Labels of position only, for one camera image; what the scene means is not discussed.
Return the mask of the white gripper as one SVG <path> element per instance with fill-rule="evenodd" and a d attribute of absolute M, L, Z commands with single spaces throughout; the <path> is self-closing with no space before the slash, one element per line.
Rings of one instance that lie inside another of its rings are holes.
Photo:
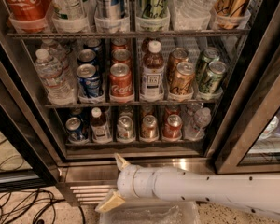
<path fill-rule="evenodd" d="M 121 171 L 117 181 L 119 191 L 112 189 L 107 193 L 95 208 L 98 213 L 109 212 L 123 205 L 125 200 L 154 197 L 153 176 L 157 169 L 132 165 L 118 153 L 114 157 Z"/>

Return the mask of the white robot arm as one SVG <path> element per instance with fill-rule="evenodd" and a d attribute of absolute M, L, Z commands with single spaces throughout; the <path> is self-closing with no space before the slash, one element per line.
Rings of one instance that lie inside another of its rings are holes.
<path fill-rule="evenodd" d="M 109 212 L 130 200 L 210 202 L 280 220 L 280 174 L 203 175 L 176 167 L 143 167 L 115 155 L 117 187 L 95 211 Z"/>

